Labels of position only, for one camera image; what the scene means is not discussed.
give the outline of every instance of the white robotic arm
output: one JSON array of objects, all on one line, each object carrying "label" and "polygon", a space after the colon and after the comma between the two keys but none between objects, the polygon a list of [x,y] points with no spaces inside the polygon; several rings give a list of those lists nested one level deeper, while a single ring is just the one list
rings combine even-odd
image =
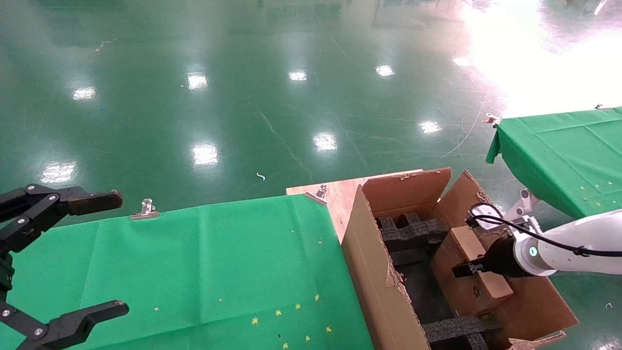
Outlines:
[{"label": "white robotic arm", "polygon": [[[573,247],[584,246],[589,250],[622,252],[622,209],[584,217],[550,229],[542,235]],[[530,265],[534,260],[542,260],[550,268],[549,271],[553,270],[551,273],[561,270],[622,275],[622,258],[620,257],[576,255],[569,250],[555,247],[534,237],[529,237],[521,244],[520,254],[523,255],[521,260],[525,260]]]},{"label": "white robotic arm", "polygon": [[534,218],[516,217],[513,213],[503,217],[490,204],[471,208],[468,222],[472,226],[495,230],[507,225],[512,236],[495,241],[484,257],[454,267],[456,277],[478,270],[508,277],[549,276],[558,270],[622,275],[622,209],[544,233]]}]

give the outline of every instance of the green table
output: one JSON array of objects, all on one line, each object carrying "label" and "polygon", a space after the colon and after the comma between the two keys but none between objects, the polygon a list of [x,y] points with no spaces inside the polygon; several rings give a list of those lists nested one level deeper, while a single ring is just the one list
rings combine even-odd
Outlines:
[{"label": "green table", "polygon": [[42,321],[130,306],[72,349],[373,350],[327,208],[303,195],[59,227],[14,256],[8,302]]},{"label": "green table", "polygon": [[537,197],[575,219],[622,208],[622,108],[505,119],[486,162],[499,153]]}]

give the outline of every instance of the open cardboard box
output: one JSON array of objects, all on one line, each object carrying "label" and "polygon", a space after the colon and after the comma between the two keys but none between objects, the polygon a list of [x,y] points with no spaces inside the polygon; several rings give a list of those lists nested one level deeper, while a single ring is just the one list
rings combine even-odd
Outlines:
[{"label": "open cardboard box", "polygon": [[[430,344],[374,217],[395,219],[416,212],[422,220],[441,219],[450,228],[464,226],[470,206],[490,199],[468,171],[441,197],[450,178],[451,170],[444,168],[379,177],[358,186],[342,249],[376,350],[430,349]],[[477,238],[484,248],[495,239]],[[507,348],[550,344],[565,336],[562,329],[578,323],[548,278],[507,281],[513,294],[493,311],[509,339]]]}]

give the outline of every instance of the robotic arm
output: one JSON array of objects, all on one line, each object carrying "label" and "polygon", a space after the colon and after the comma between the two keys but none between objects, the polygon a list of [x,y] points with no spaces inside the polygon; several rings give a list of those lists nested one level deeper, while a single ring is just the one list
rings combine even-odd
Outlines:
[{"label": "robotic arm", "polygon": [[[523,195],[525,191],[532,196],[528,190],[521,191],[523,202],[528,197]],[[518,207],[505,217],[486,203],[469,210],[469,226],[486,231],[507,227],[511,235],[496,240],[483,257],[453,267],[456,277],[476,271],[507,277],[549,276],[558,270],[622,275],[622,209],[542,232],[535,218],[522,215],[526,207]]]},{"label": "robotic arm", "polygon": [[84,215],[121,207],[117,191],[90,194],[81,187],[50,189],[31,184],[0,194],[0,323],[26,340],[17,350],[61,350],[84,343],[96,324],[126,315],[129,307],[113,300],[61,315],[44,324],[6,303],[15,269],[10,252],[21,252],[66,215]]}]

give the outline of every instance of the black cable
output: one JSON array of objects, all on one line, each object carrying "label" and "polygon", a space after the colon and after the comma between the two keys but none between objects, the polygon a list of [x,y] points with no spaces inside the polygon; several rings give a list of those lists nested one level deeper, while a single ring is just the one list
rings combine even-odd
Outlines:
[{"label": "black cable", "polygon": [[[472,205],[472,206],[468,209],[468,213],[469,213],[471,216],[475,216],[475,214],[473,214],[473,209],[475,209],[475,207],[479,207],[479,206],[488,206],[488,207],[491,207],[491,208],[493,208],[493,209],[494,209],[494,211],[496,211],[496,212],[497,212],[497,214],[499,214],[499,217],[503,217],[503,214],[501,213],[501,211],[499,210],[499,208],[495,207],[494,205],[492,205],[492,204],[490,204],[490,203],[484,203],[484,202],[481,202],[481,203],[475,203],[475,204],[473,204],[473,205]],[[482,220],[483,222],[487,222],[487,223],[489,223],[489,224],[497,224],[497,225],[499,224],[499,223],[498,223],[498,222],[496,222],[496,221],[488,221],[488,220],[486,220],[486,219],[480,219],[480,220]]]},{"label": "black cable", "polygon": [[500,217],[502,217],[502,216],[503,216],[503,214],[501,213],[501,211],[499,210],[499,208],[495,207],[494,205],[492,205],[492,204],[490,204],[490,203],[484,203],[484,202],[482,202],[482,203],[475,203],[475,204],[473,204],[473,205],[472,205],[472,206],[468,209],[469,214],[473,215],[473,209],[475,209],[476,207],[479,207],[479,206],[487,206],[487,207],[491,207],[491,208],[493,208],[493,209],[494,209],[494,211],[496,211],[496,212],[497,212],[497,214],[499,214],[499,216],[500,216]]},{"label": "black cable", "polygon": [[495,217],[492,215],[472,215],[474,219],[476,220],[484,220],[484,219],[488,219],[488,220],[495,220],[496,222],[490,222],[485,220],[486,222],[489,222],[491,224],[506,224],[508,226],[511,226],[515,229],[517,229],[518,231],[521,231],[524,234],[530,235],[531,237],[534,237],[535,239],[539,239],[543,242],[547,242],[550,245],[553,245],[557,248],[561,248],[561,249],[566,249],[569,250],[571,252],[573,252],[575,255],[581,255],[583,257],[587,257],[588,255],[594,255],[597,257],[622,257],[622,252],[620,251],[611,251],[611,250],[592,250],[592,249],[587,249],[585,248],[585,246],[581,246],[581,247],[573,247],[571,245],[567,245],[567,244],[563,244],[563,243],[559,243],[556,242],[552,239],[549,239],[545,236],[539,235],[539,234],[535,234],[534,232],[531,232],[530,230],[525,229],[524,227],[518,226],[516,225],[514,222],[508,221],[506,219],[502,219],[500,217]]}]

